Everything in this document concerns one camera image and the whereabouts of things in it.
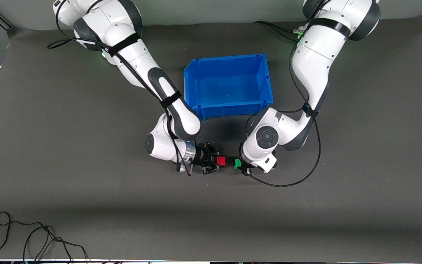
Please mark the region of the dark grey table mat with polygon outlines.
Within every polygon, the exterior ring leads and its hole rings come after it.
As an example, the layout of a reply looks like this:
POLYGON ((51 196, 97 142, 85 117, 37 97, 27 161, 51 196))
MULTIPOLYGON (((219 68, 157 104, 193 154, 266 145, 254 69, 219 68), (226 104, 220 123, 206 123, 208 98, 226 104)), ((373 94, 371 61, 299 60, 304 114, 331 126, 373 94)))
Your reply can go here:
POLYGON ((144 148, 154 97, 77 43, 48 50, 59 32, 7 35, 0 212, 93 259, 422 263, 422 16, 346 43, 318 116, 320 163, 288 188, 177 173, 144 148))

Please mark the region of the blue plastic storage bin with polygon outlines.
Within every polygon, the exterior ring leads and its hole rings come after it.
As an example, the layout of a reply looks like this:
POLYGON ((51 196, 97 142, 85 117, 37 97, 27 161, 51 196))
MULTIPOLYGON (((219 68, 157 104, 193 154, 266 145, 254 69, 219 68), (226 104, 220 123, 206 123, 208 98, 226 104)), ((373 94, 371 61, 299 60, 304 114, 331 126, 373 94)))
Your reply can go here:
POLYGON ((186 103, 201 121, 253 115, 274 102, 265 54, 193 59, 183 78, 186 103))

